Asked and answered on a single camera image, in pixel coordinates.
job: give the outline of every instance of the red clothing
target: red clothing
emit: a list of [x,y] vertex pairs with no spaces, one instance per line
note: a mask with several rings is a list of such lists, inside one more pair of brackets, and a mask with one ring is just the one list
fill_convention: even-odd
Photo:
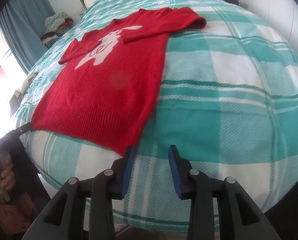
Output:
[[205,25],[188,7],[140,9],[85,33],[61,57],[68,63],[34,111],[33,128],[123,155],[136,146],[156,103],[169,33]]

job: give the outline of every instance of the metal rivet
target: metal rivet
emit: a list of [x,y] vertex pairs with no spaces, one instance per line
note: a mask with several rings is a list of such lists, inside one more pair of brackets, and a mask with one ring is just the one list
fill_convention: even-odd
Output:
[[72,178],[68,179],[68,183],[71,184],[71,185],[75,184],[77,181],[78,181],[78,179],[75,178],[75,177],[72,177]]
[[233,178],[233,177],[228,177],[227,179],[227,182],[230,183],[230,184],[233,184],[236,182],[236,180]]
[[113,170],[110,170],[110,169],[105,170],[105,175],[106,176],[111,176],[112,174],[113,174]]
[[197,169],[191,169],[190,170],[190,174],[191,175],[198,175],[199,174],[199,171]]

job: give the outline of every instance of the bed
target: bed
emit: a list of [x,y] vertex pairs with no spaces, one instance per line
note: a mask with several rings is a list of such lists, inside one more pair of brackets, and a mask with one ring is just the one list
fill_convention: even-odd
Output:
[[[190,212],[190,202],[174,191],[171,144],[208,176],[235,177],[263,212],[298,181],[298,55],[267,22],[222,0],[96,0],[36,63],[31,72],[38,75],[12,117],[12,128],[30,121],[74,38],[139,8],[184,6],[205,17],[207,26],[169,38],[159,97],[137,147],[128,194],[113,202],[116,221],[171,232],[187,231]],[[70,177],[94,177],[120,158],[54,132],[28,132],[21,140],[55,189]]]

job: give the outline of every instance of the blue curtain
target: blue curtain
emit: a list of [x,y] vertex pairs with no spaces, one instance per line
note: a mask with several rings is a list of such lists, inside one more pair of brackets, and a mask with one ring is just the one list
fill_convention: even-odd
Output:
[[0,13],[0,28],[25,73],[47,51],[40,38],[44,20],[54,14],[48,0],[9,0]]

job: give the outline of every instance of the white animal design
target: white animal design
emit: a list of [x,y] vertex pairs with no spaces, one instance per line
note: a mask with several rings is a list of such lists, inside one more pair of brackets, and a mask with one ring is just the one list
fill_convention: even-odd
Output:
[[110,32],[105,37],[100,39],[101,43],[93,49],[93,51],[87,53],[87,55],[78,63],[75,69],[81,67],[88,60],[94,58],[95,61],[93,63],[94,66],[101,64],[108,54],[112,51],[113,47],[118,43],[118,38],[120,37],[120,33],[122,30],[136,30],[141,28],[141,26],[130,26],[125,27],[121,30],[117,30],[114,32]]

